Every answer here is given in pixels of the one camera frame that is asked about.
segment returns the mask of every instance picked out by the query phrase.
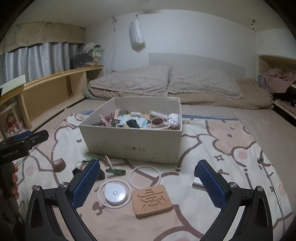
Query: white wall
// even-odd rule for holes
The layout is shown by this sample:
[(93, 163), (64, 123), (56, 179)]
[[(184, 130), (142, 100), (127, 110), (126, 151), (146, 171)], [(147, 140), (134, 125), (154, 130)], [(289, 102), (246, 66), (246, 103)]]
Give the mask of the white wall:
[(287, 28), (256, 32), (255, 43), (258, 54), (296, 58), (296, 40)]
[[(114, 70), (126, 70), (148, 65), (149, 53), (182, 53), (223, 60), (246, 68), (246, 78), (256, 77), (255, 37), (253, 31), (213, 15), (185, 11), (161, 10), (140, 15), (146, 47), (132, 49), (129, 23), (134, 14), (116, 17), (116, 56)], [(113, 56), (112, 19), (86, 27), (86, 41), (105, 48), (105, 73), (111, 69)]]

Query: gray curtain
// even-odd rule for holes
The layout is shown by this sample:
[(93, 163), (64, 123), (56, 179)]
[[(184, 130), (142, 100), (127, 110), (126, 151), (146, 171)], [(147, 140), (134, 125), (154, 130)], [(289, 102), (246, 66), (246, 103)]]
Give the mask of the gray curtain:
[(26, 82), (70, 69), (69, 57), (78, 44), (44, 43), (23, 47), (0, 56), (0, 85), (20, 76)]

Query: ceiling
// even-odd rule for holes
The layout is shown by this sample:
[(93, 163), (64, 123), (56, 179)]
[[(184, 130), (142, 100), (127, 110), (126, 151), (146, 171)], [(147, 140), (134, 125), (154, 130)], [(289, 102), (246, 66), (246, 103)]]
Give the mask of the ceiling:
[(287, 27), (263, 0), (35, 0), (14, 24), (54, 21), (86, 27), (111, 16), (162, 9), (209, 13), (247, 28), (255, 19), (254, 31)]

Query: human hand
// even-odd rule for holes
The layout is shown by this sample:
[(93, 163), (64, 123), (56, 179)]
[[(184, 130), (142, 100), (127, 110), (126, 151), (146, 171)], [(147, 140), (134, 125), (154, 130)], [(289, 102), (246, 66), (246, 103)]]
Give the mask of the human hand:
[(17, 175), (15, 174), (16, 172), (18, 171), (18, 166), (16, 166), (16, 165), (14, 165), (14, 168), (13, 168), (13, 173), (11, 174), (11, 181), (12, 181), (12, 183), (14, 184), (12, 187), (11, 187), (11, 193), (14, 195), (14, 197), (16, 198), (16, 199), (19, 199), (19, 197), (20, 197), (20, 194), (18, 193), (18, 187), (17, 187)]

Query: finger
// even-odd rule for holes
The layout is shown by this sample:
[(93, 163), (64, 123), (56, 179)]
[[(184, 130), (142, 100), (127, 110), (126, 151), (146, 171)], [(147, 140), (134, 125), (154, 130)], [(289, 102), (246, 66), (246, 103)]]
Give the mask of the finger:
[(18, 171), (18, 166), (17, 165), (14, 165), (13, 167), (13, 173), (16, 173)]
[(15, 194), (15, 199), (18, 200), (19, 198), (20, 198), (20, 194), (17, 192), (17, 193)]
[(13, 195), (15, 195), (16, 193), (17, 193), (17, 190), (18, 190), (18, 187), (17, 187), (17, 185), (13, 185), (12, 187), (11, 187), (11, 193), (13, 194)]
[(17, 183), (17, 175), (15, 173), (11, 174), (11, 181), (12, 183)]

